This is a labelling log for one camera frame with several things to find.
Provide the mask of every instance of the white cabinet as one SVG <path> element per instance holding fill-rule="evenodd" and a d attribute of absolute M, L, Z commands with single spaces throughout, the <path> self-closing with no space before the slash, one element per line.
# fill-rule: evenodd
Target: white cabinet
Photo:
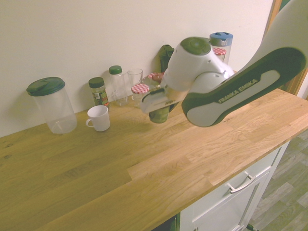
<path fill-rule="evenodd" d="M 180 214 L 180 231 L 241 231 L 272 177 L 288 143 L 219 186 Z"/>

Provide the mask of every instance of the white robot link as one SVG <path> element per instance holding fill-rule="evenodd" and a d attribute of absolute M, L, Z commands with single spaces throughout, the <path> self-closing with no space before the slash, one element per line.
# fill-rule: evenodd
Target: white robot link
<path fill-rule="evenodd" d="M 184 39 L 173 52 L 161 89 L 141 102 L 144 113 L 182 101 L 187 119 L 209 127 L 285 84 L 308 67 L 308 0 L 291 0 L 252 59 L 236 74 L 205 38 Z"/>

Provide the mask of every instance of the white mug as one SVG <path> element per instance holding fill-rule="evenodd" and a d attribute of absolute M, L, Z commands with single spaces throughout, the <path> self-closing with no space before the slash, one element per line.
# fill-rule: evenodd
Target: white mug
<path fill-rule="evenodd" d="M 98 105 L 88 110 L 89 119 L 86 121 L 88 127 L 92 127 L 97 131 L 105 131 L 110 127 L 108 107 Z"/>

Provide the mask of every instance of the red checkered lid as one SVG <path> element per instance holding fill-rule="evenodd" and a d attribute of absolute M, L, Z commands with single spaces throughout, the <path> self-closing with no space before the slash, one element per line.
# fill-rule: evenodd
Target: red checkered lid
<path fill-rule="evenodd" d="M 143 94 L 149 91 L 149 86 L 143 83 L 138 83 L 131 88 L 131 92 L 134 94 Z"/>
<path fill-rule="evenodd" d="M 222 48 L 213 48 L 213 52 L 215 55 L 225 55 L 227 51 Z"/>
<path fill-rule="evenodd" d="M 154 75 L 157 75 L 158 73 L 154 72 L 148 75 L 148 78 L 152 78 Z"/>

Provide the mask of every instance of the drawer handle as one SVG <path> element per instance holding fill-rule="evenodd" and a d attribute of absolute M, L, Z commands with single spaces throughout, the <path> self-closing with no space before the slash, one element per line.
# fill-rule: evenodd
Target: drawer handle
<path fill-rule="evenodd" d="M 232 185 L 228 184 L 228 186 L 229 186 L 230 189 L 231 189 L 231 191 L 230 191 L 231 194 L 232 194 L 232 193 L 236 193 L 236 192 L 238 192 L 238 191 L 240 191 L 240 190 L 246 188 L 248 185 L 250 185 L 250 184 L 255 180 L 256 177 L 250 176 L 247 172 L 245 172 L 245 173 L 248 175 L 247 177 L 249 178 L 249 181 L 247 181 L 247 182 L 246 182 L 245 184 L 243 184 L 242 186 L 240 186 L 240 187 L 238 187 L 237 189 L 235 189 L 234 187 L 232 187 Z"/>

